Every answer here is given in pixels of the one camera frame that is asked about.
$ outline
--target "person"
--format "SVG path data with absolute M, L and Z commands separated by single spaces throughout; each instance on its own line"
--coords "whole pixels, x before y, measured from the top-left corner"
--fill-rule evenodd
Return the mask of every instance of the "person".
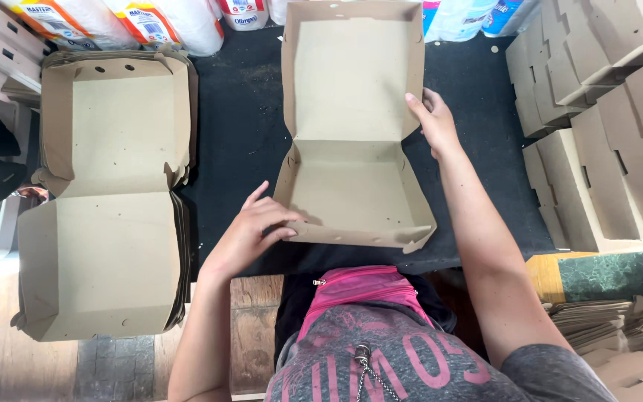
M 267 401 L 615 401 L 545 313 L 514 239 L 428 88 L 406 103 L 438 161 L 488 364 L 423 312 L 369 301 L 326 308 L 291 336 Z M 170 401 L 229 401 L 230 280 L 304 220 L 271 198 L 245 201 L 200 270 L 168 388 Z

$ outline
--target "pink bag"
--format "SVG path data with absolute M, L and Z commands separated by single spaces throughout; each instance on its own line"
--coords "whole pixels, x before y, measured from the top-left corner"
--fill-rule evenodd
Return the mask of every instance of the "pink bag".
M 433 326 L 416 299 L 416 290 L 393 265 L 332 269 L 314 284 L 319 287 L 304 316 L 297 341 L 307 334 L 309 327 L 327 308 L 370 300 L 406 306 Z

